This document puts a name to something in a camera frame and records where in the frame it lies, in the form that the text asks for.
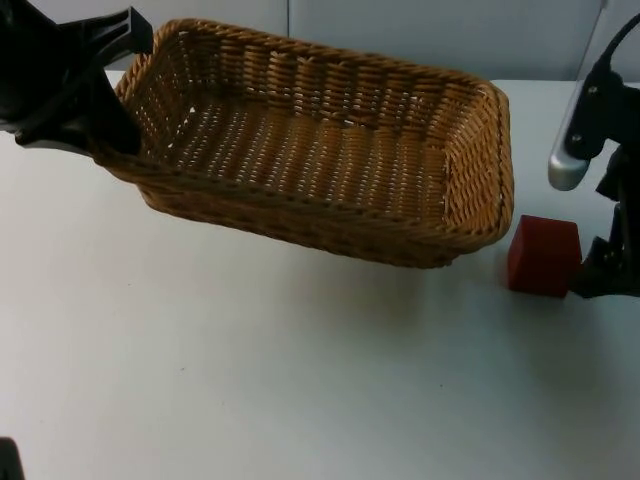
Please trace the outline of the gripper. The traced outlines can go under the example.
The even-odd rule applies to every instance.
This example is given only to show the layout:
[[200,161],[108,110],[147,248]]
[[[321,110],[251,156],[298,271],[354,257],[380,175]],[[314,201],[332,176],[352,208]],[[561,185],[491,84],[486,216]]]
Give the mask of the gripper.
[[610,241],[594,238],[569,290],[584,299],[638,298],[639,153],[618,146],[596,191],[615,203]]
[[3,1],[1,128],[25,149],[90,157],[104,143],[137,154],[140,130],[105,67],[152,49],[153,28],[132,7],[58,24],[28,1]]

